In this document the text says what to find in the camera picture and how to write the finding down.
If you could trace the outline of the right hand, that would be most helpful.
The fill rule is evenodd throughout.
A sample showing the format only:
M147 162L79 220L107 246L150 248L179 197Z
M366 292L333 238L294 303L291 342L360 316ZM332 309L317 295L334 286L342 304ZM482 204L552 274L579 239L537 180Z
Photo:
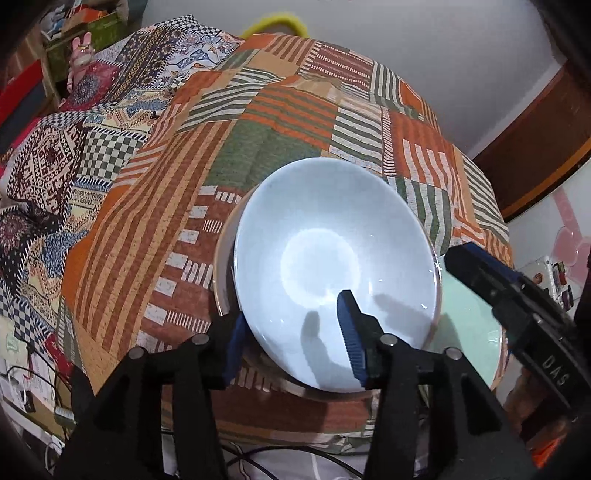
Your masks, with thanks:
M536 410L547 395L546 387L523 367L504 404L507 417L518 433L522 430L522 423ZM527 448L533 452L547 447L562 439L567 430L568 425L564 419L548 424L526 443Z

